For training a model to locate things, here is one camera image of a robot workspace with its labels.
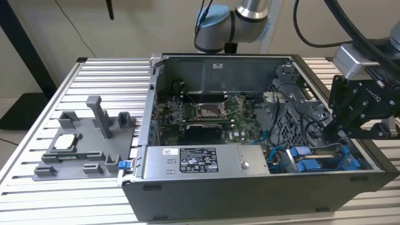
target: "metal slotted surface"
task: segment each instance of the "metal slotted surface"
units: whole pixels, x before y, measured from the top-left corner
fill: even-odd
[[[334,66],[323,58],[305,58],[322,83],[330,87]],[[134,59],[89,59],[75,64],[62,83],[47,112],[39,116],[15,153],[0,172],[0,224],[141,224],[135,220],[115,179],[86,179],[33,182],[33,168],[54,136],[62,110],[75,110],[90,117],[85,99],[101,95],[101,106],[109,115],[127,111],[137,118],[131,152],[135,152],[146,87],[150,75],[147,61]],[[375,141],[375,145],[400,169],[400,141]],[[357,195],[334,213],[222,219],[174,223],[175,225],[375,225],[400,222],[400,178],[379,191]]]

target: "open computer chassis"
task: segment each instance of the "open computer chassis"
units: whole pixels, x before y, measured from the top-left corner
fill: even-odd
[[[398,175],[370,140],[322,135],[329,91],[297,55],[165,53],[150,65],[118,177],[138,220],[334,211]]]

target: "power supply label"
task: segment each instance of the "power supply label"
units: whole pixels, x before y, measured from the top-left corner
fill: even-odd
[[[218,161],[214,148],[179,149],[181,173],[215,173],[217,171]]]

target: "cable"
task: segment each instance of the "cable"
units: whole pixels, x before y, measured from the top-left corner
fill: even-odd
[[[270,143],[270,145],[274,147],[274,146],[277,146],[277,144],[274,144],[273,142],[271,142],[271,140],[270,140],[270,134],[271,134],[271,131],[273,131],[273,128],[274,128],[274,126],[275,126],[275,123],[277,123],[277,117],[278,117],[278,115],[279,115],[279,98],[277,97],[277,92],[278,92],[278,89],[279,89],[279,87],[282,86],[282,85],[293,85],[293,86],[295,86],[295,87],[298,87],[295,84],[293,84],[293,83],[282,83],[282,84],[279,84],[277,87],[275,87],[275,89],[274,89],[274,95],[275,95],[275,110],[274,110],[274,117],[273,117],[273,122],[271,122],[271,126],[270,126],[270,128],[269,128],[269,131],[267,131],[267,142]]]
[[[198,18],[199,18],[201,10],[202,10],[202,7],[203,7],[203,1],[205,1],[205,0],[202,0],[202,2],[201,2],[199,11],[198,11],[198,14],[197,14],[195,26],[194,26],[194,34],[195,34],[195,30],[197,30]]]
[[[274,154],[274,152],[275,152],[277,149],[282,149],[282,147],[281,147],[281,146],[275,146],[275,147],[271,149],[271,151],[270,151],[270,153],[269,153],[269,156],[267,156],[267,158],[266,158],[266,162],[269,162],[269,161],[271,160],[273,154]]]
[[[194,100],[191,99],[191,97],[189,96],[189,94],[186,92],[182,92],[187,97],[189,99],[191,100],[191,102],[198,106],[198,104],[194,102]]]
[[[195,28],[194,28],[194,29],[195,29],[195,30],[194,30],[194,47],[195,47],[195,38],[197,38],[197,34],[198,34],[199,29],[201,29],[201,25],[202,25],[202,22],[203,22],[203,20],[205,20],[205,17],[206,17],[206,15],[207,15],[207,10],[209,10],[209,8],[210,8],[211,1],[213,1],[213,0],[210,0],[209,3],[207,3],[207,6],[206,6],[206,8],[205,8],[205,10],[203,10],[203,12],[202,12],[202,14],[201,14],[199,19],[198,19],[198,23],[195,22]]]
[[[15,146],[18,145],[18,144],[15,144],[14,142],[10,142],[10,141],[7,141],[7,140],[5,140],[5,139],[2,139],[2,138],[0,138],[0,140],[3,141],[3,142],[6,142],[6,143],[9,143],[9,144],[15,145]]]
[[[331,147],[331,146],[334,146],[334,145],[337,145],[337,146],[342,146],[342,144],[341,143],[331,143],[331,144],[327,144],[327,145],[325,145],[325,146],[317,146],[317,147],[309,147],[309,149],[325,149],[325,148],[329,148],[329,147]]]
[[[329,117],[325,117],[323,119],[318,120],[317,122],[322,122],[325,121],[326,119],[329,119]],[[303,128],[303,131],[305,131],[305,134],[307,134],[307,128],[310,127],[310,125],[313,123],[315,123],[317,125],[319,125],[315,121],[310,121],[306,125],[305,125],[305,128]]]
[[[254,145],[255,142],[262,142],[262,141],[265,141],[265,140],[266,140],[266,137],[267,137],[267,132],[266,132],[266,130],[263,130],[263,132],[262,132],[262,139],[254,140],[250,144]]]
[[[358,29],[350,22],[347,16],[345,15],[339,4],[335,0],[323,0],[325,5],[327,6],[338,24],[341,25],[343,31],[353,39],[355,45],[370,54],[374,61],[379,64],[379,66],[393,75],[400,74],[400,67],[394,64],[391,60],[386,58],[386,56],[381,53],[381,51],[369,43],[363,35],[359,33]]]
[[[54,2],[55,2],[57,6],[58,6],[58,8],[59,8],[59,10],[61,10],[61,13],[62,13],[62,14],[63,14],[63,16],[66,17],[66,19],[67,19],[67,21],[69,21],[70,25],[73,26],[73,28],[74,28],[74,30],[75,30],[75,33],[77,33],[77,35],[79,36],[79,40],[81,40],[81,42],[82,42],[82,43],[83,43],[83,45],[86,46],[87,50],[91,52],[91,54],[93,54],[94,58],[97,58],[97,56],[95,56],[94,52],[91,51],[91,49],[89,48],[87,44],[86,44],[86,43],[85,43],[85,41],[82,40],[82,37],[81,37],[81,35],[79,35],[79,32],[78,32],[78,30],[77,30],[75,26],[73,25],[73,22],[70,21],[69,17],[66,16],[66,14],[65,14],[65,12],[63,12],[63,9],[62,9],[62,7],[61,7],[61,5],[59,5],[59,3],[57,2],[57,0],[54,0]]]
[[[310,43],[305,37],[302,36],[299,29],[298,29],[298,24],[297,24],[297,7],[298,7],[298,0],[294,1],[294,7],[293,7],[293,26],[294,26],[294,30],[297,33],[297,36],[299,37],[301,41],[303,42],[303,44],[306,44],[310,47],[314,48],[330,48],[330,47],[335,47],[339,46],[342,44],[350,44],[353,43],[353,41],[343,41],[343,42],[337,42],[337,43],[331,43],[331,44],[314,44]]]

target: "motherboard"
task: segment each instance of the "motherboard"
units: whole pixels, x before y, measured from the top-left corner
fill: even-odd
[[[171,96],[157,105],[157,118],[161,145],[247,145],[262,136],[250,100],[241,94]]]

